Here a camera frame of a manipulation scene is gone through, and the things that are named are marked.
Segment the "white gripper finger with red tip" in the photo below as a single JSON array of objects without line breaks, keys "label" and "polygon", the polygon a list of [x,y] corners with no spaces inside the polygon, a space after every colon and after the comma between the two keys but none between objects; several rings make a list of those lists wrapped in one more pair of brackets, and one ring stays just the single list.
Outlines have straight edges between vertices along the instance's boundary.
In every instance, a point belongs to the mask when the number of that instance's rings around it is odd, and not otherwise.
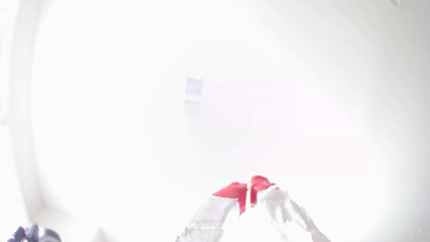
[{"label": "white gripper finger with red tip", "polygon": [[330,242],[306,209],[268,178],[251,177],[250,202],[264,238],[276,242]]},{"label": "white gripper finger with red tip", "polygon": [[248,184],[233,182],[200,204],[176,242],[221,242],[226,226],[239,221],[246,210]]}]

